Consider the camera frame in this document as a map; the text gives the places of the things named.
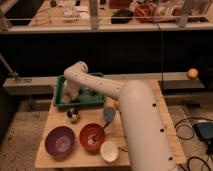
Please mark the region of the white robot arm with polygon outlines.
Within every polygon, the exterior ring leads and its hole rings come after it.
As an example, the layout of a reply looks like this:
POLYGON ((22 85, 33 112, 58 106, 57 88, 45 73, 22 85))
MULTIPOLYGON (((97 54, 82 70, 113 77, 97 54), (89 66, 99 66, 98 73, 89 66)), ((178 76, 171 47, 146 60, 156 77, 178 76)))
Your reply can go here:
POLYGON ((68 87, 83 85, 118 101, 132 171, 178 171, 151 87, 141 80, 120 82, 87 71, 82 61, 68 67, 68 87))

